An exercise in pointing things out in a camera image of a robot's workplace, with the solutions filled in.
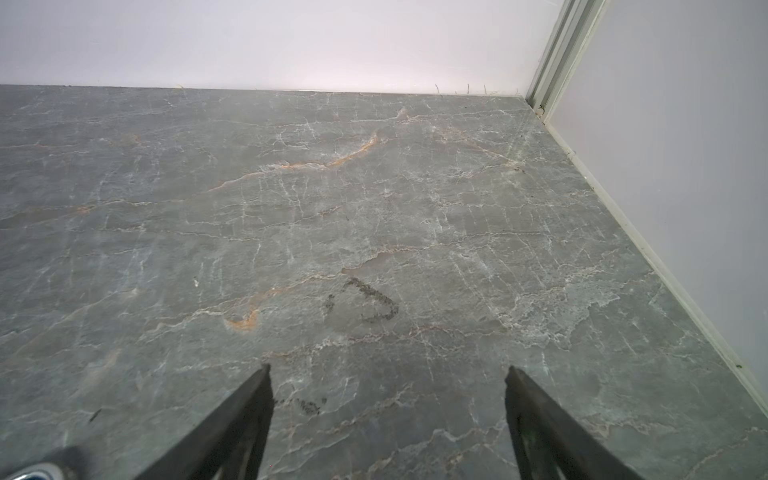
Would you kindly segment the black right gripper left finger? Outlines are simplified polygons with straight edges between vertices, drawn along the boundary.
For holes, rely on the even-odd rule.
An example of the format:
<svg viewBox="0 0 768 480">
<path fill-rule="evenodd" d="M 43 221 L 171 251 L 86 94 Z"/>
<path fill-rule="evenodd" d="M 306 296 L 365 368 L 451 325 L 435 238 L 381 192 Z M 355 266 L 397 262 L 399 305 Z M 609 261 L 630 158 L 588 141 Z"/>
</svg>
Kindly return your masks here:
<svg viewBox="0 0 768 480">
<path fill-rule="evenodd" d="M 265 364 L 138 477 L 258 478 L 274 407 L 270 366 Z"/>
</svg>

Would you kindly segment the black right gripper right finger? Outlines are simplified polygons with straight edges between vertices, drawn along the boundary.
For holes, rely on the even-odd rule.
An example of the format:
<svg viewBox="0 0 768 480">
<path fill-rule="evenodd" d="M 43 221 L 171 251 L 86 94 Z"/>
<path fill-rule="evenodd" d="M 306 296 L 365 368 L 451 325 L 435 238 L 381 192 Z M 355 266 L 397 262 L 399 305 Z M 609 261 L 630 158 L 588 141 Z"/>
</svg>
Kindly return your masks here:
<svg viewBox="0 0 768 480">
<path fill-rule="evenodd" d="M 638 479 L 523 370 L 505 378 L 506 418 L 522 479 Z"/>
</svg>

